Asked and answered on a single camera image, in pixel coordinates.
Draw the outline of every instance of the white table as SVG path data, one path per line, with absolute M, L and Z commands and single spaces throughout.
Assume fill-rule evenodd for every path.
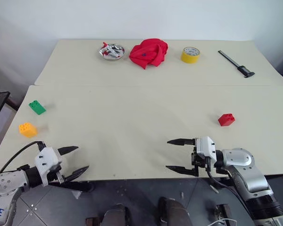
M 115 62 L 101 58 L 102 42 L 124 46 L 125 56 Z M 198 85 L 282 85 L 283 77 L 256 49 L 252 41 L 166 40 L 169 49 L 159 67 L 146 70 L 134 64 L 129 54 L 141 40 L 60 40 L 35 85 L 93 86 L 198 86 Z M 184 47 L 200 50 L 195 64 L 180 60 Z M 243 75 L 217 51 L 256 74 Z
M 33 100 L 47 111 L 35 114 Z M 224 113 L 236 118 L 229 127 L 218 124 Z M 25 122 L 37 127 L 36 137 L 19 134 Z M 24 145 L 42 140 L 80 147 L 65 155 L 66 174 L 90 165 L 77 180 L 183 178 L 165 165 L 191 168 L 191 147 L 166 142 L 201 136 L 217 149 L 243 147 L 264 174 L 282 174 L 283 86 L 31 86 L 0 146 L 0 168 Z M 8 169 L 33 165 L 37 152 L 26 150 Z

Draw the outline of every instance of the black cable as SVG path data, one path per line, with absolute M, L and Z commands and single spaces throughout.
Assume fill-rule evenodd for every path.
M 245 208 L 246 212 L 247 212 L 247 213 L 249 214 L 249 216 L 251 217 L 250 211 L 247 209 L 247 207 L 246 207 L 244 201 L 242 200 L 242 198 L 241 198 L 232 188 L 230 188 L 229 186 L 227 186 L 227 185 L 225 185 L 225 184 L 223 184 L 223 183 L 217 181 L 215 178 L 213 178 L 213 176 L 211 175 L 210 172 L 207 172 L 207 173 L 208 173 L 208 177 L 209 177 L 211 180 L 213 180 L 216 184 L 218 184 L 218 185 L 220 185 L 221 187 L 224 187 L 224 188 L 230 190 L 230 191 L 237 197 L 237 199 L 240 201 L 240 203 L 242 204 L 242 206 Z
M 8 160 L 7 163 L 5 163 L 5 165 L 2 167 L 2 169 L 0 170 L 0 173 L 3 173 L 3 171 L 5 170 L 5 168 L 11 163 L 11 161 L 13 161 L 21 152 L 23 152 L 25 149 L 27 149 L 28 147 L 30 147 L 31 145 L 34 144 L 38 144 L 38 146 L 40 146 L 40 144 L 43 144 L 42 141 L 33 141 L 31 143 L 29 143 L 28 145 L 26 145 L 25 147 L 21 148 L 20 151 L 18 151 L 16 154 L 14 154 L 13 157 L 10 158 L 10 160 Z

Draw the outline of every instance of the white wall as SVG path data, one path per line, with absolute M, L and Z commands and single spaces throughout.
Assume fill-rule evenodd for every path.
M 283 0 L 0 0 L 0 87 L 20 102 L 58 39 L 254 40 L 283 72 Z

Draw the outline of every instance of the yellow lego block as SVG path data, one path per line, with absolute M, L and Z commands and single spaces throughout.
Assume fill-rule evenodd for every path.
M 38 134 L 37 128 L 29 122 L 19 125 L 19 132 L 28 138 L 34 137 Z

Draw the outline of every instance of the cable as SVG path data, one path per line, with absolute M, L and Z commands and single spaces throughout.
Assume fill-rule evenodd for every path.
M 217 221 L 213 222 L 212 224 L 209 224 L 208 226 L 212 226 L 212 225 L 214 225 L 215 223 L 220 222 L 220 221 L 224 221 L 224 220 L 231 220 L 231 221 L 234 221 L 234 222 L 236 223 L 235 226 L 237 226 L 237 221 L 234 220 L 234 219 L 230 219 L 230 218 L 224 218 L 224 219 L 217 220 Z
M 221 182 L 217 181 L 215 178 L 213 178 L 213 176 L 211 175 L 210 172 L 207 172 L 208 173 L 208 177 L 210 179 L 212 179 L 216 184 L 220 185 L 221 187 L 224 187 L 228 190 L 230 190 L 236 197 L 237 199 L 240 201 L 240 203 L 242 204 L 242 206 L 245 208 L 245 210 L 247 211 L 247 213 L 249 214 L 249 216 L 251 217 L 251 214 L 250 214 L 250 211 L 247 209 L 244 201 L 242 200 L 242 198 L 233 190 L 231 189 L 229 186 L 226 186 L 225 184 L 222 184 Z
M 16 154 L 14 154 L 13 157 L 11 157 L 7 163 L 5 163 L 5 165 L 2 167 L 2 169 L 0 170 L 0 173 L 3 173 L 3 171 L 5 170 L 5 168 L 11 163 L 11 161 L 13 161 L 21 152 L 23 152 L 25 149 L 27 149 L 28 147 L 30 147 L 31 145 L 34 144 L 38 144 L 38 146 L 40 147 L 41 143 L 43 144 L 42 141 L 33 141 L 31 143 L 29 143 L 28 145 L 26 145 L 25 147 L 23 147 L 22 149 L 20 149 L 20 151 L 18 151 Z

